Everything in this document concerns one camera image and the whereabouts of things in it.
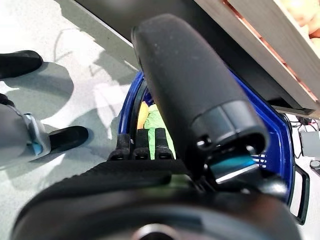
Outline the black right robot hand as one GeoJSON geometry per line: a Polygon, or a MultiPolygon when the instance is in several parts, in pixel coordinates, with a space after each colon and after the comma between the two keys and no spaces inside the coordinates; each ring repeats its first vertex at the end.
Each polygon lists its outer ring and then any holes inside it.
{"type": "Polygon", "coordinates": [[[217,53],[171,14],[141,22],[131,40],[176,159],[116,150],[36,195],[11,239],[300,239],[286,182],[252,158],[268,130],[217,53]]]}

